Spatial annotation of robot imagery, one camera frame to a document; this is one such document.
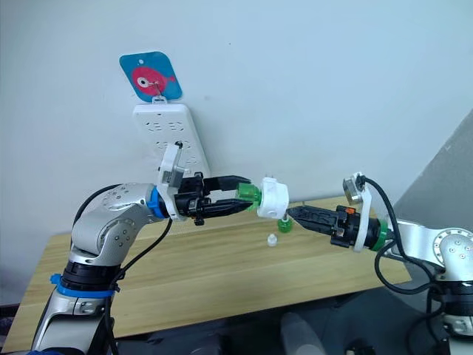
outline small white cap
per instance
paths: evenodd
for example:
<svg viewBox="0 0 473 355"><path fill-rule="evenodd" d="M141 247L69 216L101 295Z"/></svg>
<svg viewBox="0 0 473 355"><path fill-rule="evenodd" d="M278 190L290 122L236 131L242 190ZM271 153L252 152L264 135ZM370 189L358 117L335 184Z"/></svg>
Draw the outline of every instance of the small white cap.
<svg viewBox="0 0 473 355"><path fill-rule="evenodd" d="M277 243L278 243L278 237L274 233L269 234L268 246L276 246Z"/></svg>

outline red fish drawing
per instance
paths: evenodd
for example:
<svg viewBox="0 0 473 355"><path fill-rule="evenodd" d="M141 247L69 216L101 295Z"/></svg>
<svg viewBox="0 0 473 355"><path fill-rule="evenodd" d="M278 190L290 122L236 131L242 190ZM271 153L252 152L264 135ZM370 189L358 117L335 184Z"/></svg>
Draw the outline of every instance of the red fish drawing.
<svg viewBox="0 0 473 355"><path fill-rule="evenodd" d="M143 93L150 96L156 96L162 93L166 89L168 82L175 82L176 78L171 76L165 77L163 74L154 70L150 67L137 67L132 73L133 83ZM155 83L159 89L159 93L156 91Z"/></svg>

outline power strip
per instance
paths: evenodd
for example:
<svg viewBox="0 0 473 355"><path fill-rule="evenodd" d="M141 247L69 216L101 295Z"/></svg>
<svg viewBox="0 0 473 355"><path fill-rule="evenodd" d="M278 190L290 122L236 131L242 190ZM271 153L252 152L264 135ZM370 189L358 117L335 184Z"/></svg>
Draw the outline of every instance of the power strip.
<svg viewBox="0 0 473 355"><path fill-rule="evenodd" d="M153 153L163 159L168 144L183 143L180 164L186 168L185 177L202 172L210 177L207 159L192 121L191 112L183 104L137 105L133 117Z"/></svg>

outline white bottle cap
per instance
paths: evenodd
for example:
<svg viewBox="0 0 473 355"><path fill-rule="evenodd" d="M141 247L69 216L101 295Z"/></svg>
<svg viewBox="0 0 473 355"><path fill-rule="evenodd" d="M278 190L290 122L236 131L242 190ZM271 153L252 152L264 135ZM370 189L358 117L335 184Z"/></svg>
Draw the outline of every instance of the white bottle cap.
<svg viewBox="0 0 473 355"><path fill-rule="evenodd" d="M269 234L268 246L276 246L277 243L278 243L278 237L274 233Z"/></svg>
<svg viewBox="0 0 473 355"><path fill-rule="evenodd" d="M276 220L282 218L289 205L287 186L283 183L278 183L272 177L265 177L261 182L261 193L261 204L256 210L258 215Z"/></svg>

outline black cable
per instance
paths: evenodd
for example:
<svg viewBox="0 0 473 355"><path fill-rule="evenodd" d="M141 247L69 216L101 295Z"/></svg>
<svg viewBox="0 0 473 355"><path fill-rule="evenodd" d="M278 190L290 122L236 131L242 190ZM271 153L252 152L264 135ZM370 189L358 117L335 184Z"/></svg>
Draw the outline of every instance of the black cable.
<svg viewBox="0 0 473 355"><path fill-rule="evenodd" d="M429 289L429 292L427 293L426 314L432 313L433 301L434 300L432 299L432 289ZM434 328L432 327L432 318L427 319L426 322L427 322L427 330L429 331L430 336L433 338L435 343L439 344L440 339L438 339L437 334L434 332Z"/></svg>
<svg viewBox="0 0 473 355"><path fill-rule="evenodd" d="M384 277L384 275L381 273L380 268L381 257L383 257L384 253L391 249L395 244L395 240L389 242L381 249L379 249L378 253L375 256L375 273L378 279L383 283L383 285L385 285L389 290L397 292L398 294L419 294L422 291L425 291L431 287L435 287L436 285L434 283L428 282L413 289L401 288L397 287L396 285L393 285Z"/></svg>
<svg viewBox="0 0 473 355"><path fill-rule="evenodd" d="M160 235L159 238L157 238L148 248L146 248L145 250L143 250L141 253L139 253L136 257L134 257L129 263L127 263L125 265L125 267L123 267L116 275L115 277L113 278L113 280L111 281L110 283L110 289L111 290L115 290L116 289L116 283L118 280L121 280L124 276L125 276L125 273L128 269L130 269L139 259L141 259L142 257L144 257L147 253L149 253L155 246L157 246L159 243L161 243L161 241L164 239L164 237L168 234L169 232L169 229L171 229L171 225L172 225L172 219L169 218L169 222L168 224L166 225L166 227L164 228L164 231L163 233ZM111 311L111 308L112 308L112 298L111 297L107 297L105 299L105 314L104 314L104 317L105 317L105 329L106 329L106 335L107 335L107 338L109 340L109 344L110 344L110 349L112 350L112 354L113 355L119 355L118 353L118 347L117 347L117 343L115 341L115 336L113 334L113 330L112 330L112 317L110 315L110 311Z"/></svg>
<svg viewBox="0 0 473 355"><path fill-rule="evenodd" d="M374 187L376 189L376 191L379 193L379 195L381 196L381 199L383 200L384 205L386 206L387 213L388 213L389 218L391 220L392 231L394 232L394 238L395 238L395 242L396 242L396 244L398 246L398 249L399 249L399 254L405 259L405 261L408 261L408 262L418 266L419 268L421 268L427 274L427 276L429 277L430 282L433 282L434 281L434 276L432 275L430 270L422 262L420 262L416 259L413 259L410 256L406 255L406 252L404 251L404 247L402 246L401 232L399 231L398 219L396 218L394 208L392 207L391 202L389 201L389 198L386 195L386 192L384 192L384 190L381 188L381 186L379 186L374 180L371 180L368 177L363 176L363 175L361 175L360 178L361 178L361 182L368 183L369 185Z"/></svg>
<svg viewBox="0 0 473 355"><path fill-rule="evenodd" d="M417 319L415 322L412 323L412 325L406 332L406 336L404 337L404 344L406 346L407 353L409 355L414 355L414 351L412 350L412 347L411 347L411 335L414 329L416 329L417 326L420 325L422 322L427 322L427 325L428 325L432 319L434 319L437 316L440 316L444 310L445 310L445 303L442 302L438 310L430 314L424 314L422 317L420 317L419 319Z"/></svg>
<svg viewBox="0 0 473 355"><path fill-rule="evenodd" d="M107 187L104 187L100 190L97 190L96 192L94 192L93 194L91 194L85 201L84 203L81 204L81 207L79 207L79 210L77 210L77 213L75 214L75 217L74 217L74 223L72 224L73 226L75 225L75 223L79 220L79 218L81 218L81 215L84 213L86 207L92 202L92 200L94 200L98 195L100 194L103 194L105 191L109 191L111 189L114 189L115 187L119 186L121 184L117 183L115 185L110 185L110 186L107 186Z"/></svg>
<svg viewBox="0 0 473 355"><path fill-rule="evenodd" d="M394 234L394 240L391 241L390 243L386 244L382 248L380 248L378 253L376 254L376 257L375 257L375 273L376 273L376 276L379 278L379 280L388 289L390 289L394 292L397 292L399 294L411 294L412 295L412 294L421 293L422 291L425 291L427 289L429 290L428 293L427 293L426 314L424 314L422 317L417 319L411 325L409 330L406 332L406 336L405 336L405 339L404 339L407 352L409 353L409 355L414 355L414 352L412 351L411 344L410 344L410 337L411 337L412 332L414 331L414 329L419 324L421 324L422 322L424 322L424 321L426 322L427 329L428 329L430 335L432 336L432 338L434 339L434 341L436 343L440 342L440 340L438 339L437 335L435 334L435 332L433 330L432 319L443 313L443 310L445 308L445 303L443 301L441 301L439 309L436 310L435 312L432 312L432 301L433 301L433 299L432 299L432 289L435 288L440 293L442 292L442 290L441 290L440 286L435 283L435 278L432 275L432 272L430 272L430 270L421 261L416 260L416 259L411 258L408 255L406 255L406 252L404 251L404 247L402 245L401 232L399 231L398 220L396 218L394 208L392 207L392 204L391 204L391 202L389 201L389 198L386 195L386 192L384 192L384 190L374 180L371 180L368 177L365 177L365 176L362 175L362 176L360 176L360 181L361 181L362 184L368 183L369 185L373 186L376 189L376 191L379 193L379 195L381 196L381 199L383 200L384 205L386 206L386 209L387 209L387 212L388 212L388 215L389 215L389 219L391 220L392 231L393 231L393 234ZM427 276L429 278L429 282L427 282L427 283L425 283L421 286L418 286L417 288L414 288L414 289L405 289L405 288L399 288L399 287L393 285L392 283L390 283L384 277L384 275L381 273L381 270L380 270L380 260L381 260L381 257L384 256L384 253L386 251L388 251L389 249L391 249L394 245L396 245L398 247L399 254L405 259L405 261L407 261L409 263L412 263L412 264L418 266L419 268L421 268L423 271L425 271L425 273L427 274Z"/></svg>

